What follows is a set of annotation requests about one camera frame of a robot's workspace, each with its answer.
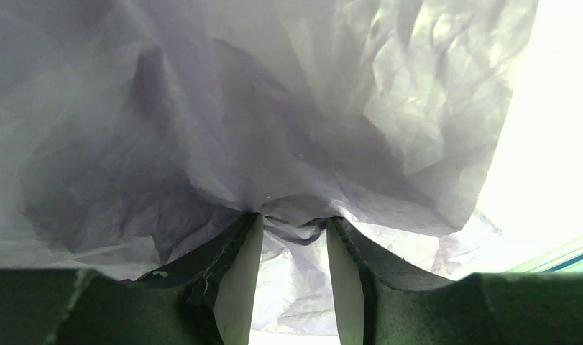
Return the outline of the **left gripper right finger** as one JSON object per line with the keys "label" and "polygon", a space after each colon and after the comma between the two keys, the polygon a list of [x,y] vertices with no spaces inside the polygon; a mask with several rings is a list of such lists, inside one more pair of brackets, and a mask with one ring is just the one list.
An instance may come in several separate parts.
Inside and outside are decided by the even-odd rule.
{"label": "left gripper right finger", "polygon": [[583,344],[583,273],[474,273],[453,281],[327,221],[342,344]]}

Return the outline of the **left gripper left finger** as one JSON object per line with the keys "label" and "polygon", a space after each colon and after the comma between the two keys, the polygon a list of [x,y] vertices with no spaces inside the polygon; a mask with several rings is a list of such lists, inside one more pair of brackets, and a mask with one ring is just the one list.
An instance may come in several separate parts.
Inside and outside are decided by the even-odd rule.
{"label": "left gripper left finger", "polygon": [[0,344],[247,344],[262,226],[243,215],[136,280],[0,269]]}

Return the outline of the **pink purple wrapping paper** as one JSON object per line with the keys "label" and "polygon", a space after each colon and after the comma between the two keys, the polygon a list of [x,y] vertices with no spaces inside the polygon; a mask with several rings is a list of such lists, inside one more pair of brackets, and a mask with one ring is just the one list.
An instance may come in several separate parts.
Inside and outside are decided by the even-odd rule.
{"label": "pink purple wrapping paper", "polygon": [[0,267],[134,277],[242,212],[451,239],[536,1],[0,1]]}

